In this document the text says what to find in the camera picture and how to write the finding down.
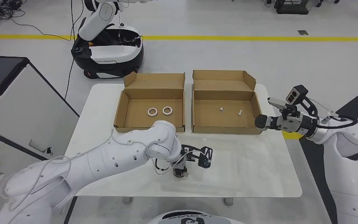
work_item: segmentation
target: white table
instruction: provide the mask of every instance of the white table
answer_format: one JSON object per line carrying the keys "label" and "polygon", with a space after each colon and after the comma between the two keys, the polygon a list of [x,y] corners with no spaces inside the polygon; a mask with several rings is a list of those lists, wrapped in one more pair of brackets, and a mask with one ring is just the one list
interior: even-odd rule
{"label": "white table", "polygon": [[[66,156],[86,152],[111,134],[122,84],[96,84],[89,93]],[[255,89],[263,114],[275,115],[263,85]],[[185,85],[186,132],[182,144],[211,147],[211,168],[188,162],[189,177],[171,172],[158,176],[151,162],[129,172],[104,178],[83,188],[77,196],[118,197],[299,197],[302,189],[282,133],[260,135],[191,133],[191,85]]]}

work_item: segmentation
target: white mobile robot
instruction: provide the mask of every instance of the white mobile robot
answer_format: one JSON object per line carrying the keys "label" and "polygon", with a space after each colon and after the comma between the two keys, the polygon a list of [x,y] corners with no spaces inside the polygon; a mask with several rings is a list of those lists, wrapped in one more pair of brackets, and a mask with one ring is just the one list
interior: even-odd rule
{"label": "white mobile robot", "polygon": [[84,0],[92,14],[83,19],[71,53],[87,78],[116,78],[138,72],[144,57],[141,36],[131,26],[110,22],[122,11],[120,2],[149,1]]}

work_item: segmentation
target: small white object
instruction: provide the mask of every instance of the small white object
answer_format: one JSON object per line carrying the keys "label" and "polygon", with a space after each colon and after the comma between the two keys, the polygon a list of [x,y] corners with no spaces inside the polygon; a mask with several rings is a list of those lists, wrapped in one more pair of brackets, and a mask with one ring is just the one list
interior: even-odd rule
{"label": "small white object", "polygon": [[149,116],[156,116],[157,114],[158,114],[157,108],[149,108],[149,109],[148,109],[148,115],[149,115]]}
{"label": "small white object", "polygon": [[165,108],[163,108],[163,114],[165,115],[171,115],[173,112],[173,109],[170,106],[166,106]]}

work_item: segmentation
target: table leg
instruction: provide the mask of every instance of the table leg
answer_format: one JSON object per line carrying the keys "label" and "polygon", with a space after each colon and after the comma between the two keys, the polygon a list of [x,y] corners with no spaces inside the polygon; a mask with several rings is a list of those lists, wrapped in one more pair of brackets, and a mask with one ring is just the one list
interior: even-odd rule
{"label": "table leg", "polygon": [[233,198],[223,198],[223,202],[226,206],[232,206],[234,204]]}
{"label": "table leg", "polygon": [[123,204],[130,204],[133,201],[133,197],[123,197],[122,202]]}

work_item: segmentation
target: wire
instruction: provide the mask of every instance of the wire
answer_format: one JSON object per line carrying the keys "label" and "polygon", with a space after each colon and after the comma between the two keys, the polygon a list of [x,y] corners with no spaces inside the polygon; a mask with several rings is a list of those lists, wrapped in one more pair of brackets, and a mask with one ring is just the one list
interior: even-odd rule
{"label": "wire", "polygon": [[317,101],[315,101],[315,100],[313,100],[313,99],[311,99],[311,98],[308,98],[308,99],[311,100],[311,101],[313,101],[313,102],[315,102],[316,104],[318,104],[318,105],[321,106],[322,108],[328,110],[328,112],[333,112],[333,110],[328,109],[327,107],[323,106],[323,105],[320,104],[319,102],[317,102]]}
{"label": "wire", "polygon": [[344,124],[344,125],[339,125],[339,126],[322,126],[322,125],[316,125],[317,128],[322,128],[322,129],[341,129],[341,128],[348,128],[350,126],[353,126],[355,124],[358,123],[358,119],[356,118],[352,118],[350,116],[343,116],[343,115],[339,115],[339,118],[344,118],[347,120],[351,120],[352,122],[349,124]]}
{"label": "wire", "polygon": [[128,0],[128,2],[127,2],[127,7],[124,7],[121,2],[119,2],[119,4],[120,4],[121,7],[123,7],[123,8],[129,8],[129,0]]}
{"label": "wire", "polygon": [[[188,151],[188,152],[184,153],[184,155],[182,155],[182,156],[180,157],[180,159],[178,159],[178,161],[176,161],[176,163],[173,165],[173,167],[176,166],[179,162],[181,162],[181,160],[184,158],[184,156],[188,155],[189,153],[193,153],[193,151]],[[156,172],[158,175],[164,175],[164,174],[166,174],[167,172],[170,171],[170,169],[168,168],[168,170],[166,170],[165,172],[159,173],[159,172],[157,171],[157,169],[156,169],[156,166],[155,166],[155,164],[154,164],[154,160],[153,160],[153,159],[152,159],[152,163],[153,163],[153,165],[154,165],[155,172]]]}
{"label": "wire", "polygon": [[271,3],[270,3],[270,4],[267,4],[267,1],[268,1],[268,0],[266,0],[266,1],[261,0],[261,1],[265,4],[266,8],[270,8],[270,7],[271,7],[271,5],[272,5],[272,1],[271,1]]}
{"label": "wire", "polygon": [[72,19],[72,30],[73,30],[73,58],[72,58],[71,67],[68,72],[67,87],[66,87],[66,93],[65,93],[65,98],[64,98],[65,100],[67,98],[67,93],[68,93],[68,88],[69,88],[69,80],[71,79],[71,71],[73,68],[74,58],[76,56],[76,39],[74,37],[74,22],[73,22],[73,0],[71,0],[71,19]]}
{"label": "wire", "polygon": [[67,157],[67,156],[57,156],[57,157],[55,157],[55,158],[52,158],[52,159],[49,160],[49,161],[44,165],[44,167],[41,169],[41,171],[40,171],[40,173],[39,173],[39,176],[37,177],[37,180],[35,181],[35,184],[32,186],[31,190],[26,194],[26,196],[23,198],[23,200],[22,200],[15,208],[13,208],[13,209],[11,208],[11,204],[10,204],[9,210],[10,210],[11,212],[14,211],[16,208],[18,208],[18,207],[25,201],[25,199],[31,194],[31,192],[32,192],[32,191],[34,190],[34,188],[36,187],[36,184],[39,182],[39,179],[40,179],[41,176],[42,176],[42,172],[44,171],[44,169],[46,168],[46,166],[47,166],[48,164],[50,164],[53,160],[56,160],[56,159],[58,159],[58,158],[60,158],[60,157],[62,157],[62,158],[67,158],[67,160],[66,160],[65,162],[58,163],[58,164],[65,164],[65,163],[69,162],[68,170],[67,170],[67,173],[66,173],[66,175],[64,176],[64,178],[60,181],[60,183],[59,183],[54,189],[52,189],[51,191],[49,191],[48,193],[46,193],[46,194],[43,195],[42,197],[38,198],[37,200],[31,202],[30,204],[28,204],[27,206],[25,206],[25,207],[23,207],[21,210],[19,210],[19,211],[17,212],[17,214],[9,221],[9,224],[11,224],[11,222],[12,222],[21,212],[23,212],[26,208],[28,208],[29,206],[31,206],[31,205],[33,205],[34,203],[38,202],[39,200],[43,199],[44,197],[46,197],[46,196],[49,195],[50,193],[52,193],[54,190],[56,190],[58,187],[60,187],[61,184],[66,180],[66,178],[67,178],[67,176],[68,176],[68,174],[69,174],[69,172],[70,172],[70,170],[71,170],[71,165],[72,165],[71,159],[70,159],[69,157]]}
{"label": "wire", "polygon": [[170,164],[169,164],[169,166],[168,166],[167,168],[165,168],[165,169],[160,168],[160,167],[158,167],[157,162],[158,162],[158,159],[156,158],[156,168],[157,168],[157,170],[166,171],[166,170],[168,170],[168,169],[170,168]]}
{"label": "wire", "polygon": [[14,23],[20,25],[20,26],[32,26],[34,27],[35,29],[37,29],[42,35],[45,35],[45,36],[55,36],[57,38],[61,38],[61,39],[64,39],[66,41],[71,41],[71,39],[66,39],[66,38],[63,38],[62,36],[58,36],[58,35],[53,35],[53,34],[45,34],[43,33],[39,28],[37,28],[36,26],[34,25],[30,25],[30,24],[19,24],[18,22],[15,22],[15,20],[12,19],[12,17],[10,17],[10,20],[12,20]]}

